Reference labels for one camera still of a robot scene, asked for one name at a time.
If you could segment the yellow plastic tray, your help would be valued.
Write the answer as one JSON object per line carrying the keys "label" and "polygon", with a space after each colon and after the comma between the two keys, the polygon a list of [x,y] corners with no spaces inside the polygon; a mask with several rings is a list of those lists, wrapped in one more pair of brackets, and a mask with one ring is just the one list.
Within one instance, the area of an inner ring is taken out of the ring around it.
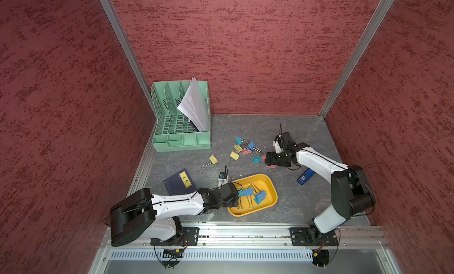
{"label": "yellow plastic tray", "polygon": [[246,198],[242,197],[242,206],[243,206],[242,210],[239,210],[238,207],[237,208],[228,208],[228,211],[232,216],[243,217],[243,216],[270,208],[277,203],[277,200],[278,200],[277,191],[276,191],[270,177],[268,177],[267,175],[255,174],[255,175],[241,178],[241,179],[234,181],[234,184],[238,190],[243,190],[246,188],[253,189],[251,186],[252,183],[254,183],[260,190],[265,191],[267,193],[267,197],[263,200],[263,202],[261,202],[260,204],[257,204],[254,201],[254,198],[255,198],[255,196],[254,196],[255,192],[254,192],[254,194],[251,196],[252,203],[254,206],[253,209],[249,208],[249,204],[248,204]]}

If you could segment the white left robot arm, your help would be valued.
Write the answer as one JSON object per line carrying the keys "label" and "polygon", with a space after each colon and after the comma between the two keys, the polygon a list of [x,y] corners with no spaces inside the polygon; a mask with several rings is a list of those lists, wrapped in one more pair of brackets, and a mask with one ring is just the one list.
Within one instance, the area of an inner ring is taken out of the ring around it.
{"label": "white left robot arm", "polygon": [[109,211],[111,245],[125,246],[148,234],[152,239],[179,243],[183,236],[180,216],[198,216],[221,208],[238,207],[239,191],[234,183],[176,196],[152,194],[143,188],[120,201]]}

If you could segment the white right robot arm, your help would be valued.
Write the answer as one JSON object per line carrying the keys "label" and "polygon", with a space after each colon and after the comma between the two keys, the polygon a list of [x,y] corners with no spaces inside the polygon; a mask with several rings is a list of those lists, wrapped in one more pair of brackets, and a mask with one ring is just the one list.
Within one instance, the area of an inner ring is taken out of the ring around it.
{"label": "white right robot arm", "polygon": [[307,234],[312,241],[320,240],[357,214],[374,209],[376,199],[360,166],[332,160],[305,143],[281,144],[274,140],[273,147],[274,151],[266,154],[267,165],[305,166],[331,185],[331,205],[309,223]]}

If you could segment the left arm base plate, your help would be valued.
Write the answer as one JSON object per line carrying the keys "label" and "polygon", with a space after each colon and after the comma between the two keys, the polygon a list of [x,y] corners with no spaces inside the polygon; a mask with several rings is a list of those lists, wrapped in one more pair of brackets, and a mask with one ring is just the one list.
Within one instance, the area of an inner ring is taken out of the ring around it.
{"label": "left arm base plate", "polygon": [[169,240],[162,241],[160,239],[151,239],[151,246],[196,246],[199,239],[200,228],[198,227],[183,227],[182,230],[177,230],[177,233]]}

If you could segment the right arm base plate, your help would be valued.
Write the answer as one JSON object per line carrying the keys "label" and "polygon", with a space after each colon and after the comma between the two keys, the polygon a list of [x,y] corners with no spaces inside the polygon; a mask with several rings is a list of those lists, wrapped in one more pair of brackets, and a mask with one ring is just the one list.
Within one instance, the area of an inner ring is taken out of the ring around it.
{"label": "right arm base plate", "polygon": [[339,240],[334,231],[322,234],[314,227],[291,227],[289,228],[290,239],[293,246],[325,247],[338,246]]}

